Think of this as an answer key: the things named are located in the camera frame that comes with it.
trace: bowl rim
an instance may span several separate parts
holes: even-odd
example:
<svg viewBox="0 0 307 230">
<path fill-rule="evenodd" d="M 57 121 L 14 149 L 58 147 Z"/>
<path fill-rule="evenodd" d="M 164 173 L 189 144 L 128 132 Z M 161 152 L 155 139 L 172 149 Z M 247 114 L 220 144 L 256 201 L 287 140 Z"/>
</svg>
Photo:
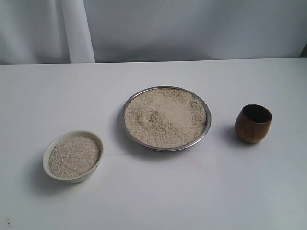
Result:
<svg viewBox="0 0 307 230">
<path fill-rule="evenodd" d="M 82 136 L 83 134 L 89 134 L 89 135 L 92 135 L 96 138 L 96 140 L 94 140 L 96 142 L 96 144 L 100 147 L 100 156 L 99 156 L 99 159 L 98 161 L 96 162 L 96 164 L 89 170 L 87 171 L 86 173 L 80 175 L 80 176 L 76 176 L 76 177 L 72 177 L 72 178 L 61 178 L 61 177 L 58 177 L 56 175 L 54 175 L 50 168 L 49 168 L 49 158 L 50 158 L 50 155 L 51 155 L 51 152 L 52 150 L 54 149 L 54 147 L 64 141 L 65 139 L 69 138 L 69 137 L 73 137 L 73 135 L 75 136 Z M 86 131 L 86 130 L 75 130 L 75 131 L 70 131 L 68 133 L 64 133 L 62 134 L 61 136 L 57 137 L 56 139 L 54 139 L 51 144 L 49 144 L 49 146 L 47 147 L 47 149 L 45 150 L 45 153 L 44 153 L 44 156 L 43 156 L 43 168 L 44 168 L 44 171 L 52 178 L 56 179 L 56 180 L 60 180 L 60 181 L 72 181 L 72 180 L 77 180 L 77 179 L 80 179 L 82 177 L 85 177 L 87 174 L 91 173 L 93 170 L 96 169 L 96 167 L 98 166 L 98 164 L 100 163 L 102 157 L 103 157 L 103 152 L 104 152 L 104 145 L 103 145 L 103 142 L 101 140 L 101 138 L 96 134 L 96 133 L 93 133 L 93 132 L 90 132 L 90 131 Z"/>
<path fill-rule="evenodd" d="M 151 145 L 147 145 L 139 140 L 137 140 L 127 129 L 126 127 L 126 124 L 125 124 L 125 112 L 126 112 L 126 109 L 129 105 L 129 103 L 134 99 L 136 98 L 137 96 L 139 96 L 140 94 L 144 93 L 144 92 L 147 92 L 149 90 L 154 90 L 154 89 L 175 89 L 175 90 L 182 90 L 182 91 L 185 91 L 185 92 L 188 92 L 190 93 L 192 96 L 194 96 L 196 99 L 198 99 L 202 106 L 204 107 L 205 109 L 205 112 L 206 112 L 206 122 L 205 122 L 205 128 L 203 129 L 202 133 L 199 135 L 198 138 L 196 138 L 194 141 L 186 144 L 186 145 L 182 145 L 182 146 L 178 146 L 178 147 L 171 147 L 171 148 L 161 148 L 161 147 L 155 147 L 155 146 L 151 146 Z M 192 145 L 195 145 L 196 143 L 198 143 L 199 141 L 201 141 L 205 135 L 208 133 L 209 129 L 210 129 L 210 126 L 211 126 L 211 113 L 210 113 L 210 110 L 209 110 L 209 107 L 207 106 L 207 104 L 199 97 L 197 96 L 196 94 L 194 94 L 193 92 L 189 91 L 189 90 L 186 90 L 186 89 L 182 89 L 180 87 L 176 87 L 176 86 L 154 86 L 154 87 L 150 87 L 150 88 L 147 88 L 147 89 L 144 89 L 144 90 L 141 90 L 137 93 L 135 93 L 134 95 L 132 95 L 127 101 L 126 103 L 124 104 L 122 110 L 121 110 L 121 114 L 120 114 L 120 121 L 121 121 L 121 125 L 126 133 L 126 135 L 134 140 L 136 143 L 138 143 L 139 145 L 145 147 L 145 148 L 148 148 L 148 149 L 151 149 L 151 150 L 155 150 L 155 151 L 164 151 L 164 152 L 171 152 L 171 151 L 178 151 L 178 150 L 183 150 L 183 149 L 186 149 L 188 147 L 191 147 Z"/>
</svg>

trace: brown cup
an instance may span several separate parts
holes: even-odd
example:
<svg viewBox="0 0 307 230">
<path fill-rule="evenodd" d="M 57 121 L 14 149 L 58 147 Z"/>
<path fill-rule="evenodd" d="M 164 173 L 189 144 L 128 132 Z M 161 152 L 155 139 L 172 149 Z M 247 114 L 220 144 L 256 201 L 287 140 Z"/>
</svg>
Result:
<svg viewBox="0 0 307 230">
<path fill-rule="evenodd" d="M 257 104 L 243 107 L 236 119 L 236 135 L 248 143 L 257 143 L 267 135 L 272 120 L 272 114 L 266 108 Z"/>
</svg>

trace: uncooked rice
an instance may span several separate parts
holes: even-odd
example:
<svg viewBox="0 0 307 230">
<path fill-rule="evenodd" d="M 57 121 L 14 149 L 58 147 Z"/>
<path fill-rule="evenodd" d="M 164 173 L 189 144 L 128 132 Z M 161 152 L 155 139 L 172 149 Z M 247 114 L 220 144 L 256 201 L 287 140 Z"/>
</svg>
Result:
<svg viewBox="0 0 307 230">
<path fill-rule="evenodd" d="M 124 119 L 128 131 L 140 142 L 173 148 L 200 136 L 206 113 L 202 103 L 186 91 L 152 89 L 129 103 Z"/>
<path fill-rule="evenodd" d="M 88 172 L 99 160 L 100 148 L 90 138 L 71 137 L 57 144 L 49 157 L 52 174 L 73 178 Z"/>
</svg>

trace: stainless steel plate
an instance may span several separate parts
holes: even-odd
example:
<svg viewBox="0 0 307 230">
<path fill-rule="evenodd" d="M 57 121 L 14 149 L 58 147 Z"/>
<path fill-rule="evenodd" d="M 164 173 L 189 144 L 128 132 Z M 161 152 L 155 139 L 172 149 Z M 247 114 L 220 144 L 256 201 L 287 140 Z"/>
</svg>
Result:
<svg viewBox="0 0 307 230">
<path fill-rule="evenodd" d="M 150 145 L 146 145 L 145 143 L 143 142 L 140 142 L 139 140 L 137 140 L 127 129 L 126 127 L 126 124 L 125 124 L 125 112 L 126 112 L 126 108 L 127 106 L 129 105 L 129 103 L 137 96 L 139 96 L 140 94 L 146 92 L 146 91 L 149 91 L 149 90 L 153 90 L 153 89 L 176 89 L 176 90 L 183 90 L 183 91 L 186 91 L 190 94 L 192 94 L 195 98 L 197 98 L 201 104 L 203 105 L 205 111 L 206 111 L 206 122 L 205 122 L 205 128 L 204 130 L 202 131 L 201 135 L 196 139 L 194 140 L 193 142 L 189 143 L 189 144 L 186 144 L 186 145 L 183 145 L 183 146 L 179 146 L 179 147 L 174 147 L 174 148 L 160 148 L 160 147 L 155 147 L 155 146 L 150 146 Z M 155 150 L 155 151 L 164 151 L 164 152 L 170 152 L 170 151 L 178 151 L 178 150 L 182 150 L 182 149 L 186 149 L 192 145 L 195 145 L 197 142 L 199 142 L 201 139 L 203 139 L 203 137 L 208 133 L 209 131 L 209 128 L 210 128 L 210 125 L 211 125 L 211 113 L 210 113 L 210 110 L 207 106 L 207 104 L 197 95 L 195 95 L 194 93 L 188 91 L 188 90 L 185 90 L 185 89 L 182 89 L 182 88 L 179 88 L 179 87 L 174 87 L 174 86 L 156 86 L 156 87 L 151 87 L 151 88 L 148 88 L 148 89 L 145 89 L 145 90 L 142 90 L 142 91 L 139 91 L 137 92 L 136 94 L 134 94 L 132 97 L 130 97 L 127 102 L 125 103 L 122 111 L 121 111 L 121 115 L 120 115 L 120 119 L 121 119 L 121 124 L 124 128 L 124 131 L 125 133 L 127 134 L 127 136 L 129 138 L 131 138 L 132 140 L 134 140 L 135 142 L 137 142 L 138 144 L 148 148 L 148 149 L 151 149 L 151 150 Z"/>
</svg>

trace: white table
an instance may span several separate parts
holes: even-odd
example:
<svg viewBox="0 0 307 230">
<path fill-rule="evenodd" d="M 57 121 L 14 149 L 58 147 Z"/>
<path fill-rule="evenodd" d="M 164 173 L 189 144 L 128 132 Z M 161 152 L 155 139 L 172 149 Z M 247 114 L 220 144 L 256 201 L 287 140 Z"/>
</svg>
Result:
<svg viewBox="0 0 307 230">
<path fill-rule="evenodd" d="M 191 90 L 212 125 L 197 145 L 158 153 L 128 140 L 119 111 L 157 85 Z M 307 229 L 307 59 L 0 66 L 0 229 Z M 270 109 L 267 137 L 234 136 L 246 104 Z M 87 181 L 49 179 L 59 135 L 97 133 L 105 155 Z"/>
</svg>

